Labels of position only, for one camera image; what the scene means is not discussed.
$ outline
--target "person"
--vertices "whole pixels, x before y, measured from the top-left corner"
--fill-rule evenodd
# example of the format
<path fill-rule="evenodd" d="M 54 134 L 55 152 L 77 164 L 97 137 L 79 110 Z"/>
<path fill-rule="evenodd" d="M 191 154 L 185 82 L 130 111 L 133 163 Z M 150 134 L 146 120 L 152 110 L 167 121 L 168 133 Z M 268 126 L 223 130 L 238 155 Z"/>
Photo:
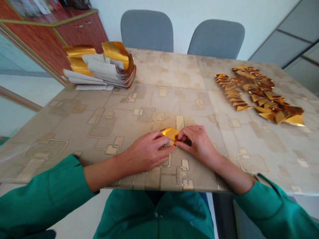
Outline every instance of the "person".
<path fill-rule="evenodd" d="M 267 238 L 318 238 L 319 225 L 276 184 L 266 186 L 220 155 L 204 126 L 183 128 L 175 145 L 160 131 L 138 138 L 125 152 L 82 167 L 72 155 L 0 198 L 0 238 L 54 238 L 47 230 L 124 177 L 160 165 L 176 147 L 219 174 L 235 200 Z M 184 143 L 190 140 L 191 146 Z M 145 191 L 113 190 L 94 238 L 214 238 L 213 223 L 196 192 L 165 192 L 155 205 Z"/>

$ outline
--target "folded gold paper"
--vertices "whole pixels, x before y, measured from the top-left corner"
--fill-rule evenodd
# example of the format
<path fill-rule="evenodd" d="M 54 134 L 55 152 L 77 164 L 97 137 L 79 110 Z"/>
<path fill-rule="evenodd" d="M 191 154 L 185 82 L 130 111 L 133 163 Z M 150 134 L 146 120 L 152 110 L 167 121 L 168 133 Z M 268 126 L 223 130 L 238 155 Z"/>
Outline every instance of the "folded gold paper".
<path fill-rule="evenodd" d="M 269 121 L 276 121 L 277 124 L 286 122 L 296 126 L 304 126 L 301 115 L 303 109 L 291 106 L 285 102 L 285 98 L 272 91 L 274 83 L 272 79 L 262 75 L 261 71 L 254 67 L 239 65 L 232 68 L 234 77 L 225 74 L 216 75 L 216 81 L 225 90 L 229 102 L 237 107 L 237 111 L 250 109 L 250 107 L 242 98 L 241 92 L 237 87 L 241 87 L 244 91 L 249 92 L 252 101 L 258 106 L 254 108 L 259 115 Z"/>
<path fill-rule="evenodd" d="M 129 67 L 129 55 L 120 41 L 107 41 L 102 43 L 105 57 L 123 62 L 124 69 Z"/>
<path fill-rule="evenodd" d="M 177 140 L 177 136 L 179 134 L 179 131 L 174 128 L 166 128 L 161 130 L 162 134 L 165 135 L 166 137 L 170 138 L 172 140 L 171 145 L 175 143 Z"/>
<path fill-rule="evenodd" d="M 63 49 L 68 55 L 68 59 L 71 63 L 71 68 L 74 72 L 94 76 L 92 72 L 87 68 L 87 64 L 83 61 L 83 55 L 95 54 L 96 51 L 92 45 L 76 45 L 76 46 L 64 46 Z"/>

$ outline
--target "stack of gold paper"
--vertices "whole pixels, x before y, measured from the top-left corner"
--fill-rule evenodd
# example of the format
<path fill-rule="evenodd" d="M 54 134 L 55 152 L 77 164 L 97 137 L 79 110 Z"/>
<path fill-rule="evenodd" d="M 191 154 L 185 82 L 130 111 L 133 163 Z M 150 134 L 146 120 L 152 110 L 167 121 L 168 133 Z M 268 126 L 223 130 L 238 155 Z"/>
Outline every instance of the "stack of gold paper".
<path fill-rule="evenodd" d="M 229 98 L 229 102 L 236 107 L 237 111 L 251 109 L 252 107 L 247 104 L 241 97 L 241 92 L 238 90 L 236 83 L 225 74 L 216 75 L 216 81 L 224 89 L 225 95 Z"/>
<path fill-rule="evenodd" d="M 102 43 L 104 53 L 97 54 L 91 45 L 66 46 L 73 71 L 63 70 L 65 77 L 77 84 L 77 90 L 129 89 L 136 65 L 121 42 Z"/>
<path fill-rule="evenodd" d="M 285 102 L 286 99 L 283 96 L 274 93 L 272 91 L 274 83 L 270 78 L 262 75 L 260 70 L 246 65 L 235 66 L 232 70 L 235 76 L 231 82 L 249 92 L 252 101 L 257 104 L 254 108 L 260 116 L 269 121 L 275 121 L 277 124 L 286 122 L 296 126 L 304 126 L 303 109 L 291 106 Z"/>

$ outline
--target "paper stack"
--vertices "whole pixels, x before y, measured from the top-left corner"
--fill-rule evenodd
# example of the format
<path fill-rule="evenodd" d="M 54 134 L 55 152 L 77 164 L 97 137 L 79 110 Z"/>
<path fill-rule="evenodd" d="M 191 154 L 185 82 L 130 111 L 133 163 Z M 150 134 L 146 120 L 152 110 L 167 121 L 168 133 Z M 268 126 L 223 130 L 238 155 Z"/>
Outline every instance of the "paper stack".
<path fill-rule="evenodd" d="M 114 86 L 129 89 L 136 73 L 132 55 L 121 42 L 102 46 L 103 54 L 97 54 L 90 45 L 65 47 L 73 70 L 64 69 L 65 77 L 77 84 L 77 90 L 112 90 Z"/>

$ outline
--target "right hand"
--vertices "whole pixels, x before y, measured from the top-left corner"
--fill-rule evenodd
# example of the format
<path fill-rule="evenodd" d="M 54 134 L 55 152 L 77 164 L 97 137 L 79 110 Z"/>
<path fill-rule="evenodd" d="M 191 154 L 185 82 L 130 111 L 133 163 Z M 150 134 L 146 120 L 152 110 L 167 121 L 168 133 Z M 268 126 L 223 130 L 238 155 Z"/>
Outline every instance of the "right hand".
<path fill-rule="evenodd" d="M 214 170 L 225 159 L 216 150 L 202 125 L 191 125 L 183 128 L 177 139 L 178 141 L 175 142 L 177 147 L 189 153 L 207 168 Z M 188 139 L 192 142 L 192 146 L 184 143 Z"/>

